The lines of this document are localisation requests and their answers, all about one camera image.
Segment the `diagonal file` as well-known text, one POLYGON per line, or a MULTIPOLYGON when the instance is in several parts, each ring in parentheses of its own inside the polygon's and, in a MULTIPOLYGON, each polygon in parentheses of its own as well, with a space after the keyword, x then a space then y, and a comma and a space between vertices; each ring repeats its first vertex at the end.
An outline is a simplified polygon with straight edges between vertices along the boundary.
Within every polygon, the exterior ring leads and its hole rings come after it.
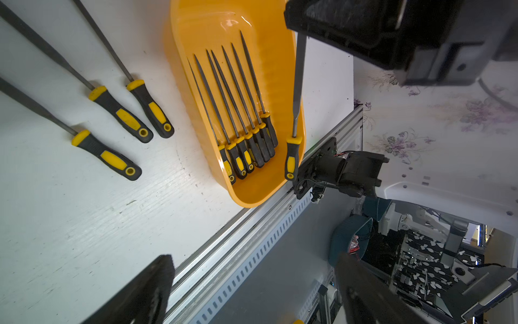
POLYGON ((1 78, 1 92, 6 94, 11 99, 17 101, 25 108, 31 110, 33 113, 51 121, 55 125, 70 133, 73 138, 71 144, 74 147, 81 148, 91 155, 102 161, 107 167, 115 173, 123 176, 130 181, 136 181, 142 175, 142 169, 132 160, 122 155, 118 151, 108 147, 97 139, 89 130, 81 132, 75 131, 73 128, 56 118, 50 111, 44 108, 41 104, 30 98, 28 95, 11 85, 8 81, 1 78))

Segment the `yellow plastic storage box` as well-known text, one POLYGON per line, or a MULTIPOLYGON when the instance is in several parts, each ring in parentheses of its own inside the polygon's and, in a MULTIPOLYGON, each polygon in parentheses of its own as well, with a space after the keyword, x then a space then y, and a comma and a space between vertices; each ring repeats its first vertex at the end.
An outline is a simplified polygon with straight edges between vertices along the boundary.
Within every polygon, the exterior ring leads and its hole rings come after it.
POLYGON ((294 119, 295 35, 284 1, 172 1, 165 52, 213 177, 240 206, 287 182, 294 119))

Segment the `file tool moved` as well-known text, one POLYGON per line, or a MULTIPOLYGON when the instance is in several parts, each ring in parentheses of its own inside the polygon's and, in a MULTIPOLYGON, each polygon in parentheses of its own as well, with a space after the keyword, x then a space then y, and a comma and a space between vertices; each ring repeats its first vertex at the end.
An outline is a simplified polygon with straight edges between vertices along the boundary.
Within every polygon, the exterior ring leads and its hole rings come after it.
POLYGON ((248 111, 250 113, 250 116, 251 116, 252 121, 254 122, 255 126, 259 129, 259 134, 260 134, 261 138, 264 140, 264 143, 266 144, 266 147, 267 147, 269 155, 270 155, 270 160, 271 160, 275 156, 275 149, 273 148, 272 140, 270 139, 269 135, 266 132, 266 124, 260 119, 258 112, 256 111, 256 106, 255 106, 254 98, 252 96, 252 91, 250 90, 244 69, 240 62, 239 55, 237 54, 237 50, 233 43, 231 43, 231 48, 232 48, 233 56, 236 61, 236 65, 237 65, 237 68, 238 68, 238 71, 240 74, 241 82, 239 82, 239 84, 240 84, 241 91, 244 95, 244 98, 246 100, 246 105, 248 106, 248 111))
POLYGON ((254 70, 254 65, 252 63, 252 58, 250 56, 250 52, 248 50, 248 46, 246 44, 246 40, 244 38, 244 35, 243 35, 242 31, 240 31, 240 37, 241 37, 241 43, 242 43, 242 47, 244 49, 245 57, 246 57, 246 60, 247 60, 247 63, 248 63, 248 67, 249 67, 249 70, 250 70, 250 74, 251 74, 251 77, 252 77, 252 81, 253 81, 254 87, 256 89, 256 94, 257 94, 257 97, 258 97, 259 102, 260 102, 260 108, 261 108, 261 112, 262 112, 260 114, 260 119, 266 124, 267 132, 268 132, 268 135, 270 136, 270 138, 272 140, 272 144, 273 144, 273 146, 275 148, 277 148, 278 145, 279 145, 279 141, 278 141, 278 138, 277 138, 277 134, 276 134, 274 125, 273 125, 272 120, 271 120, 271 113, 268 112, 265 109, 265 107, 264 107, 263 96, 262 96, 262 93, 260 91, 260 87, 259 87, 258 80, 256 78, 256 73, 255 73, 255 70, 254 70))
POLYGON ((209 59, 210 66, 212 68, 214 79, 217 82, 218 88, 221 93, 221 97, 223 98, 223 102, 225 105, 225 109, 227 111, 228 118, 231 122, 231 125, 233 127, 233 131, 235 133, 233 144, 236 146, 237 151, 240 155, 241 161, 244 163, 244 169, 247 173, 251 173, 254 170, 254 164, 252 163, 252 158, 249 155, 248 149, 246 147, 246 144, 244 142, 244 138, 241 137, 240 133, 238 132, 236 123, 234 122, 230 106, 227 100, 227 96, 225 94, 225 91, 223 90, 223 85, 221 81, 224 81, 223 77, 224 75, 221 74, 221 68, 219 67, 219 63, 217 59, 215 59, 214 53, 211 51, 209 52, 206 50, 207 57, 209 59))
POLYGON ((259 129, 255 126, 254 122, 252 121, 252 118, 250 116, 250 113, 248 111, 248 106, 246 105, 246 100, 244 98, 244 95, 241 91, 241 88, 240 88, 240 84, 239 82, 237 81, 237 77, 236 77, 236 74, 233 70, 233 67, 232 67, 232 64, 231 64, 231 61, 227 55, 227 52, 225 51, 225 47, 222 47, 222 50, 223 50, 223 54, 225 56, 225 61, 227 63, 227 66, 229 68, 229 71, 230 71, 230 74, 232 76, 232 79, 233 79, 233 83, 236 87, 236 90, 237 90, 237 93, 240 97, 240 101, 241 101, 241 104, 243 105, 244 107, 244 111, 249 119, 249 124, 251 126, 251 135, 252 135, 252 139, 254 140, 258 150, 259 150, 259 153, 261 155, 261 157, 263 158, 263 164, 261 166, 258 166, 258 167, 262 167, 265 163, 269 162, 270 160, 270 155, 269 155, 269 152, 268 152, 268 149, 266 147, 266 144, 264 143, 264 140, 261 138, 260 134, 259 134, 259 129))
POLYGON ((210 51, 209 57, 213 58, 213 62, 214 62, 215 67, 216 67, 216 69, 217 69, 217 71, 219 73, 219 78, 221 79, 221 82, 223 83, 223 86, 225 87, 225 90, 227 92, 227 96, 229 97, 229 100, 231 101, 232 107, 233 107, 233 109, 235 111, 235 115, 238 117, 238 120, 239 120, 239 122, 241 124, 241 127, 244 130, 244 136, 241 136, 241 134, 237 131, 237 126, 236 126, 235 120, 233 119, 233 114, 229 112, 228 113, 229 117, 231 119, 233 127, 235 128, 236 139, 241 139, 241 143, 245 144, 247 155, 251 159, 250 164, 254 163, 253 169, 255 167, 262 168, 264 166, 263 155, 260 152, 260 149, 259 149, 257 143, 254 141, 254 138, 253 138, 252 134, 248 132, 248 129, 246 128, 246 125, 244 124, 244 121, 243 121, 243 119, 242 119, 242 117, 240 115, 240 111, 238 109, 236 100, 233 97, 233 93, 232 93, 232 91, 230 89, 230 86, 229 86, 229 84, 228 84, 228 82, 227 82, 227 80, 225 78, 225 74, 223 72, 223 69, 222 69, 221 65, 219 64, 219 61, 218 61, 216 55, 214 54, 214 51, 210 51))

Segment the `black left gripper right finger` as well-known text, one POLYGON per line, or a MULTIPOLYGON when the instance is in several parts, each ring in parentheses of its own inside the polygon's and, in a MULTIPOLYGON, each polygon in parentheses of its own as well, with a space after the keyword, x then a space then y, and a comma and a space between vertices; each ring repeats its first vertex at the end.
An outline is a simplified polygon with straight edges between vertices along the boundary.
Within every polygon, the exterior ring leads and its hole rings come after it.
POLYGON ((354 256, 339 254, 335 275, 348 323, 425 323, 354 256))

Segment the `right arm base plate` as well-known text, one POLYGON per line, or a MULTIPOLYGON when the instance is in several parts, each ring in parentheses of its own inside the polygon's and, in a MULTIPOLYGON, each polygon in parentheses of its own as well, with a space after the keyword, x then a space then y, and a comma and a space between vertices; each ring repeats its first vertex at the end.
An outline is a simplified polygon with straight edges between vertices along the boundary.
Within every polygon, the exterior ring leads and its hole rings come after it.
POLYGON ((337 139, 327 140, 317 151, 305 158, 293 180, 298 200, 311 189, 320 197, 326 188, 333 188, 353 198, 376 198, 381 187, 381 168, 389 158, 365 151, 337 151, 337 139))

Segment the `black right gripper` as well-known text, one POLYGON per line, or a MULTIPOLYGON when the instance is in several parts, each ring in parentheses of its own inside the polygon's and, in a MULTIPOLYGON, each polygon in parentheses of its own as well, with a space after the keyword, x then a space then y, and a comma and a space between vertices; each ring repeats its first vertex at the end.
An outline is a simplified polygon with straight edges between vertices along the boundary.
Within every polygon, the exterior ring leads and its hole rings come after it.
POLYGON ((517 59, 516 1, 288 1, 284 17, 402 86, 469 86, 517 59))

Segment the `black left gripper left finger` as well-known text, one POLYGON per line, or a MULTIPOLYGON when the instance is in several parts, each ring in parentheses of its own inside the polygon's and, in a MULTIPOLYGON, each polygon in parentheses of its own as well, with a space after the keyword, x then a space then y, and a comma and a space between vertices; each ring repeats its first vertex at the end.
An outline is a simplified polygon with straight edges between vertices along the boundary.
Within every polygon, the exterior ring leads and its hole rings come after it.
POLYGON ((171 255, 160 255, 84 323, 162 323, 175 267, 171 255))

